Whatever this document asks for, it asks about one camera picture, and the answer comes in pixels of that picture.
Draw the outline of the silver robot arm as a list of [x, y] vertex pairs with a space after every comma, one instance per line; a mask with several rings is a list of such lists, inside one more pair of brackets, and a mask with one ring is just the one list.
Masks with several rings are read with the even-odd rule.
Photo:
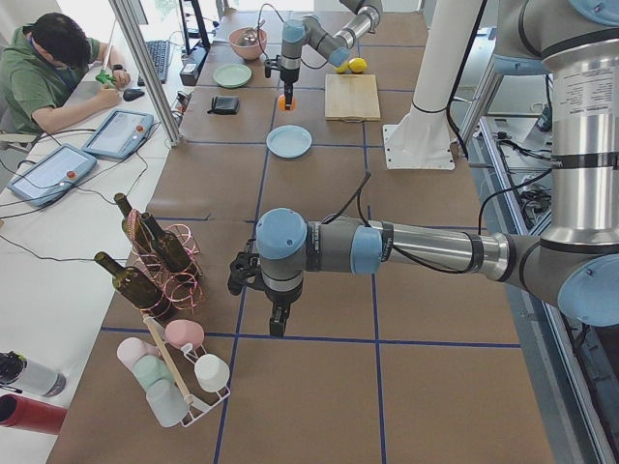
[[288, 19], [281, 31], [281, 54], [277, 58], [284, 89], [284, 109], [291, 110], [294, 84], [299, 79], [304, 46], [310, 46], [328, 64], [340, 67], [350, 56], [350, 49], [367, 32], [374, 32], [383, 13], [381, 1], [340, 1], [354, 17], [335, 34], [327, 32], [312, 14]]
[[269, 157], [255, 248], [293, 249], [256, 278], [271, 335], [516, 346], [488, 259], [506, 238], [478, 233], [468, 165], [391, 170], [377, 142], [370, 124], [361, 146]]

